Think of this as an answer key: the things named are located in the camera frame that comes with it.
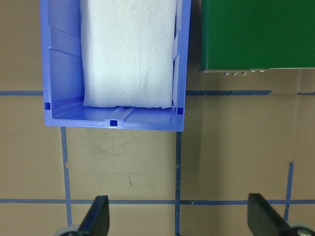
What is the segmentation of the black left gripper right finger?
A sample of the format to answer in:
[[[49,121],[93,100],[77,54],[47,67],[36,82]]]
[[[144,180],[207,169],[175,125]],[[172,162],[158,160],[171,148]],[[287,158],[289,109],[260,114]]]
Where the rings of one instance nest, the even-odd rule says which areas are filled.
[[[261,194],[248,195],[247,224],[254,236],[285,236],[291,227]]]

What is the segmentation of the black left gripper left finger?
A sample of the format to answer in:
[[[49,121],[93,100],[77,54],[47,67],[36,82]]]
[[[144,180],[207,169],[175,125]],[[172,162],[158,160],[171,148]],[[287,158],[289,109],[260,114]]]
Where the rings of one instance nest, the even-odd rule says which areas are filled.
[[[97,196],[78,228],[81,236],[106,236],[110,227],[108,196]]]

